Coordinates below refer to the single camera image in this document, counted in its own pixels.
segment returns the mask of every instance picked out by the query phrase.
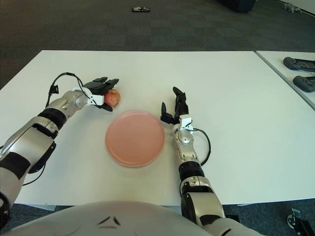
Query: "black controller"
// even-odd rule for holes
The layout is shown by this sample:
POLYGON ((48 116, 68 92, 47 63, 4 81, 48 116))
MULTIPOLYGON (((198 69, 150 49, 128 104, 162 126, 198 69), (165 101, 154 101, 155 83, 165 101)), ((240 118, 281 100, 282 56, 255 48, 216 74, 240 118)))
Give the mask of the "black controller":
POLYGON ((286 57, 283 59, 283 63, 290 70, 315 72, 315 60, 302 60, 286 57))
POLYGON ((297 87, 299 87, 304 92, 315 91, 315 76, 312 77, 296 76, 293 79, 293 82, 297 87))

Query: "gray carpet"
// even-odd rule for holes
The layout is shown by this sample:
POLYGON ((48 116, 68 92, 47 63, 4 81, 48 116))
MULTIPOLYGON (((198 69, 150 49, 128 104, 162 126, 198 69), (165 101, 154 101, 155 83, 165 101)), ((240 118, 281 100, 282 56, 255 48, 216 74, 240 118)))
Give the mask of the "gray carpet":
MULTIPOLYGON (((41 50, 315 52, 315 18, 275 0, 248 14, 216 0, 1 0, 0 28, 0 88, 41 50), (132 13, 135 6, 152 11, 132 13)), ((262 234, 293 236, 285 221, 292 207, 315 229, 314 199, 224 209, 262 234)), ((2 232, 48 213, 14 205, 2 232)))

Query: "small object on floor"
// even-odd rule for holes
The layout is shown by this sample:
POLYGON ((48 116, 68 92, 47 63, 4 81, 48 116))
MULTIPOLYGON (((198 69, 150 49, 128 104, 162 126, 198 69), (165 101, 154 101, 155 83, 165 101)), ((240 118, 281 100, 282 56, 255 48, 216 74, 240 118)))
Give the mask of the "small object on floor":
POLYGON ((293 5, 292 3, 290 3, 290 2, 284 3, 283 6, 282 6, 282 8, 283 8, 284 10, 290 11, 290 12, 292 12, 292 13, 294 13, 294 12, 299 12, 300 14, 302 14, 301 9, 298 8, 298 7, 296 7, 296 6, 294 6, 294 5, 293 5))
POLYGON ((315 73, 315 60, 303 60, 286 57, 283 59, 283 63, 290 70, 301 70, 315 73))
POLYGON ((293 83, 304 92, 315 91, 315 76, 303 77, 298 75, 293 79, 293 83))
POLYGON ((315 236, 309 222, 301 219, 301 212, 292 208, 292 214, 286 219, 290 228, 295 230, 297 236, 315 236))
POLYGON ((131 9, 131 11, 133 11, 133 12, 150 12, 150 8, 138 6, 138 7, 133 7, 131 9))

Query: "black robotic finger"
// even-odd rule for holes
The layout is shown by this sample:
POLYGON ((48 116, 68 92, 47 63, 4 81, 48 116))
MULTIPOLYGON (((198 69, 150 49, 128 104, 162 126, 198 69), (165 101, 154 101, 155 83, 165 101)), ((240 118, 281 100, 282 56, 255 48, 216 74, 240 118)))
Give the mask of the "black robotic finger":
POLYGON ((112 112, 113 111, 113 108, 111 106, 109 106, 108 104, 104 103, 103 105, 101 106, 98 106, 98 105, 94 105, 100 109, 104 109, 104 110, 107 110, 109 112, 112 112))

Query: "black arm joint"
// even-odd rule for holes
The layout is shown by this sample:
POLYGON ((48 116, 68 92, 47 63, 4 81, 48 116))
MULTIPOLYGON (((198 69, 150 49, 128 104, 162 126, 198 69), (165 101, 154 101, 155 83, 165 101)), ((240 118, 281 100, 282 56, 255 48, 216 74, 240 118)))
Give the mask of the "black arm joint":
POLYGON ((39 132, 51 137, 52 139, 55 139, 56 136, 58 135, 58 131, 55 130, 53 133, 50 132, 48 129, 46 129, 46 127, 41 126, 40 124, 34 124, 33 125, 34 128, 36 128, 39 132))
POLYGON ((205 177, 205 174, 202 171, 201 165, 195 161, 184 162, 183 164, 179 166, 178 170, 179 170, 181 181, 192 176, 205 177))
POLYGON ((203 215, 200 218, 200 222, 203 226, 210 225, 218 219, 221 219, 218 215, 203 215))
POLYGON ((46 108, 44 111, 39 113, 38 116, 51 120, 53 123, 56 124, 59 130, 67 121, 67 118, 65 117, 64 113, 55 108, 46 108))
POLYGON ((1 192, 0 199, 3 201, 3 205, 0 207, 0 229, 2 229, 10 220, 10 204, 1 192))
POLYGON ((43 166, 45 165, 46 161, 49 159, 53 151, 56 149, 56 143, 53 142, 50 147, 47 149, 47 151, 42 155, 42 157, 36 162, 35 165, 32 166, 32 168, 29 171, 29 174, 33 174, 37 171, 39 171, 43 166))
POLYGON ((18 179, 21 179, 30 165, 27 159, 15 152, 9 152, 8 155, 0 161, 0 167, 11 171, 18 179))
POLYGON ((196 221, 195 208, 193 206, 193 202, 189 194, 184 194, 182 196, 181 208, 182 208, 182 216, 196 224, 197 221, 196 221))
POLYGON ((213 193, 209 186, 190 186, 189 182, 185 182, 182 189, 182 195, 186 193, 213 193))

